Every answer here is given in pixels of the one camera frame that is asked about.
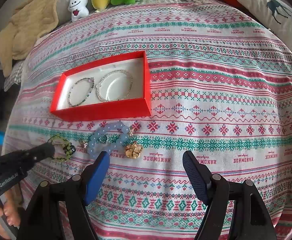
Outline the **left hand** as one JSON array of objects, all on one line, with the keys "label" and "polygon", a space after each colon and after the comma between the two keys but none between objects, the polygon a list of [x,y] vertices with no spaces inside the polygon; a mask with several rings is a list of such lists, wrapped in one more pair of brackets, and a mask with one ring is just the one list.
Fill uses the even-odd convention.
[{"label": "left hand", "polygon": [[[21,218],[17,210],[14,195],[12,190],[8,190],[5,194],[6,202],[3,207],[0,207],[0,217],[5,215],[7,217],[7,223],[10,226],[20,226]],[[11,239],[6,230],[0,224],[0,237],[3,239]]]}]

